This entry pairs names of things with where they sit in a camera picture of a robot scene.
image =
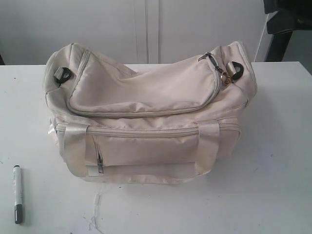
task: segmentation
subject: cream duffel bag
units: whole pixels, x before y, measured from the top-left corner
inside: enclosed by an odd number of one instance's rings
[[[177,184],[231,154],[257,85],[238,41],[147,72],[74,43],[48,60],[44,91],[72,174]]]

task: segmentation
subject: bag strap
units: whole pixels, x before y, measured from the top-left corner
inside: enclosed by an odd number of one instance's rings
[[[90,176],[85,165],[87,125],[70,123],[64,135],[64,159],[69,171],[89,182],[179,184],[207,174],[213,167],[219,149],[220,130],[216,120],[198,123],[198,147],[195,173],[192,177],[173,178],[164,175],[97,175]]]

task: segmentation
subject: marker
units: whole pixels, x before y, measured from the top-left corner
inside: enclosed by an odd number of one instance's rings
[[[13,168],[14,179],[14,197],[15,197],[15,223],[20,224],[23,222],[23,202],[21,199],[21,174],[20,166],[15,165]]]

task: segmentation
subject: top pocket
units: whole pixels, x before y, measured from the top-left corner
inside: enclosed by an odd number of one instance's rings
[[[123,72],[86,50],[68,96],[80,116],[135,118],[181,114],[210,103],[221,87],[215,67],[200,56],[142,73]]]

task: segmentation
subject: table surface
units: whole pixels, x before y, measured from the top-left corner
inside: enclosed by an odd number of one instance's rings
[[[160,65],[129,65],[150,69]],[[294,234],[312,230],[312,77],[299,62],[254,63],[258,93],[232,157],[176,186],[105,184],[105,234]],[[47,134],[44,66],[0,66],[1,234],[53,233],[93,215],[102,184],[70,174]],[[25,219],[14,224],[13,166],[22,167]]]

